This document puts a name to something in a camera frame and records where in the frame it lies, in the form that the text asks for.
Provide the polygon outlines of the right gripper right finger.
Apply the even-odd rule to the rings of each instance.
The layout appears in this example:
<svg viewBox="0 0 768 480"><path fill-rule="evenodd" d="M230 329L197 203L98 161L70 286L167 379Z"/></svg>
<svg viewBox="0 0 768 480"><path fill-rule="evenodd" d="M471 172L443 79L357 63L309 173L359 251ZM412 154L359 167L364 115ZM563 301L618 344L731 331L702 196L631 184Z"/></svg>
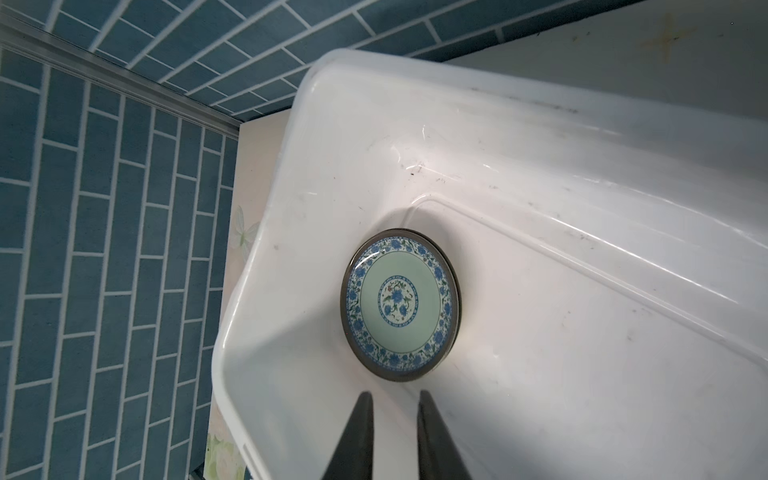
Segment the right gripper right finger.
<svg viewBox="0 0 768 480"><path fill-rule="evenodd" d="M419 478L470 479L461 454L427 390L420 392L416 424Z"/></svg>

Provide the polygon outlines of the green patterned plate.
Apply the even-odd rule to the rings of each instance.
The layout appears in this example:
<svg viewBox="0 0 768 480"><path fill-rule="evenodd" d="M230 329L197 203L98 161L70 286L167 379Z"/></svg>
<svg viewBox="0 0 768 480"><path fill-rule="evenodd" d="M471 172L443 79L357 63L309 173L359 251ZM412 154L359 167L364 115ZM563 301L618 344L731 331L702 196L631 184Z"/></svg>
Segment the green patterned plate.
<svg viewBox="0 0 768 480"><path fill-rule="evenodd" d="M350 260L340 313L347 342L367 370L387 381L415 381L434 370L458 338L459 281L432 239L387 229Z"/></svg>

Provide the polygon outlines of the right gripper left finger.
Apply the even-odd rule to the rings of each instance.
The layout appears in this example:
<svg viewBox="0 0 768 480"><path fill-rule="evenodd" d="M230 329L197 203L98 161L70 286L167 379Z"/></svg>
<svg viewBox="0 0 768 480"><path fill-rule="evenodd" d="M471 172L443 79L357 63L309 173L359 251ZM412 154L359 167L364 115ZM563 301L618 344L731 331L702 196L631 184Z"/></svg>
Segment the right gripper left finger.
<svg viewBox="0 0 768 480"><path fill-rule="evenodd" d="M351 412L322 479L371 480L374 408L370 392L362 392Z"/></svg>

